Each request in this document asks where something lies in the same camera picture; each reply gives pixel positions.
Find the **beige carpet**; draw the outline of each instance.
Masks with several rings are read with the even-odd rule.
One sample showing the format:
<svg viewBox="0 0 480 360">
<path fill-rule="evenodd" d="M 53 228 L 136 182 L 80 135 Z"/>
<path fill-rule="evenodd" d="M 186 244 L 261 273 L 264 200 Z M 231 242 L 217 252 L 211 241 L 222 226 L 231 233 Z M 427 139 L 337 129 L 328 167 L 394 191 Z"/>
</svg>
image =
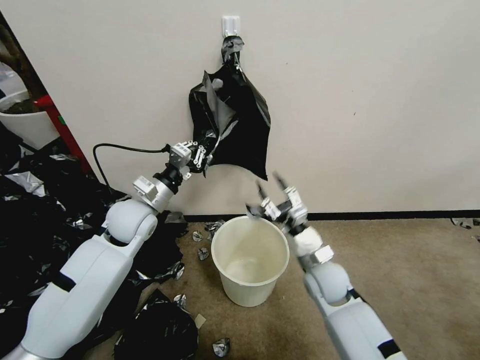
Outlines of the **beige carpet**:
<svg viewBox="0 0 480 360">
<path fill-rule="evenodd" d="M 472 238 L 480 227 L 466 230 L 448 219 L 311 224 L 410 360 L 480 359 L 480 243 Z M 190 224 L 178 241 L 183 276 L 161 289 L 170 298 L 185 293 L 187 309 L 206 318 L 196 359 L 214 359 L 212 343 L 223 337 L 231 338 L 232 360 L 338 359 L 294 257 L 270 298 L 243 308 L 224 294 L 212 258 L 199 261 L 197 249 L 210 243 L 193 242 L 193 230 L 203 225 Z M 114 342 L 89 359 L 110 359 Z"/>
</svg>

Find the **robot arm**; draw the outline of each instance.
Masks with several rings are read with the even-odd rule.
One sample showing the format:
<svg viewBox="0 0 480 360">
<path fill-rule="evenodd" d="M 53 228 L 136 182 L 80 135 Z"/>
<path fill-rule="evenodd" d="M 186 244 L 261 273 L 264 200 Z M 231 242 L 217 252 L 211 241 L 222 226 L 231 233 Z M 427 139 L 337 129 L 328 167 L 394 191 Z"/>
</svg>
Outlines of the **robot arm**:
<svg viewBox="0 0 480 360">
<path fill-rule="evenodd" d="M 60 359 L 87 336 L 130 271 L 134 256 L 154 232 L 156 215 L 165 210 L 191 172 L 204 169 L 206 159 L 192 156 L 195 151 L 205 155 L 202 149 L 193 141 L 167 146 L 165 170 L 152 181 L 143 176 L 134 181 L 141 201 L 129 199 L 109 209 L 100 231 L 73 253 L 35 302 L 25 336 L 4 360 Z"/>
<path fill-rule="evenodd" d="M 350 283 L 345 269 L 332 261 L 334 252 L 307 224 L 307 207 L 298 191 L 275 177 L 288 196 L 276 206 L 260 184 L 260 206 L 247 205 L 250 216 L 284 224 L 290 246 L 305 271 L 303 282 L 320 310 L 325 327 L 342 360 L 406 360 L 372 307 Z"/>
</svg>

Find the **black plastic bag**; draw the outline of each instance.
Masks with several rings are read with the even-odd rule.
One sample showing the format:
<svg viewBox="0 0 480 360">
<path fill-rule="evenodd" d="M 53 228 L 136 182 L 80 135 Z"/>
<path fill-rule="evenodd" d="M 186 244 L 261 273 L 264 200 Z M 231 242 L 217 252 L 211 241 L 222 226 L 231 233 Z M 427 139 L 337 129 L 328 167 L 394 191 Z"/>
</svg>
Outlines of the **black plastic bag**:
<svg viewBox="0 0 480 360">
<path fill-rule="evenodd" d="M 237 165 L 267 180 L 266 160 L 270 133 L 267 102 L 240 66 L 239 36 L 223 41 L 223 66 L 204 73 L 201 84 L 188 98 L 193 121 L 193 139 L 211 158 L 207 165 Z"/>
<path fill-rule="evenodd" d="M 0 122 L 0 174 L 11 169 L 22 157 L 20 136 L 15 135 Z"/>
<path fill-rule="evenodd" d="M 198 337 L 190 314 L 156 289 L 115 345 L 115 360 L 192 359 Z"/>
</svg>

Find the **white bin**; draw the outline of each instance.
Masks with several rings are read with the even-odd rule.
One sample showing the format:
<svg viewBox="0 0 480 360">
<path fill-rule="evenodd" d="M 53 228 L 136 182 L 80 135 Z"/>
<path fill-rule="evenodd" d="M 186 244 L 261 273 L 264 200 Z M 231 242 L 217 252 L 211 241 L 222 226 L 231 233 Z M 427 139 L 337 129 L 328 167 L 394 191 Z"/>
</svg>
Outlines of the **white bin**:
<svg viewBox="0 0 480 360">
<path fill-rule="evenodd" d="M 287 268 L 290 251 L 287 239 L 275 225 L 241 216 L 218 229 L 211 242 L 211 257 L 230 300 L 254 307 L 272 293 Z"/>
</svg>

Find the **trash pile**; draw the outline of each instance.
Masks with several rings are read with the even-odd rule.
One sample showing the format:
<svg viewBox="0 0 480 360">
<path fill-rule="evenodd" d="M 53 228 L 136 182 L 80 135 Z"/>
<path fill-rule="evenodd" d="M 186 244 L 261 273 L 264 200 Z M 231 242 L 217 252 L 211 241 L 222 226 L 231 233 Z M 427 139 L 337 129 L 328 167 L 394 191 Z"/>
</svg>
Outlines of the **trash pile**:
<svg viewBox="0 0 480 360">
<path fill-rule="evenodd" d="M 22 142 L 0 124 L 0 358 L 22 340 L 30 308 L 52 278 L 98 231 L 110 206 L 128 198 L 85 175 L 61 139 L 30 154 Z M 182 276 L 185 265 L 175 240 L 186 232 L 181 213 L 158 215 L 155 232 L 108 308 L 66 358 L 81 358 L 131 322 L 145 287 Z"/>
<path fill-rule="evenodd" d="M 115 360 L 149 359 L 153 354 L 159 358 L 192 359 L 199 331 L 185 304 L 184 294 L 171 302 L 155 290 L 115 344 Z"/>
<path fill-rule="evenodd" d="M 471 230 L 474 227 L 480 226 L 480 219 L 478 218 L 467 219 L 467 218 L 452 217 L 450 218 L 450 222 L 455 226 L 458 226 L 467 230 Z M 471 238 L 480 243 L 480 234 L 472 235 Z"/>
</svg>

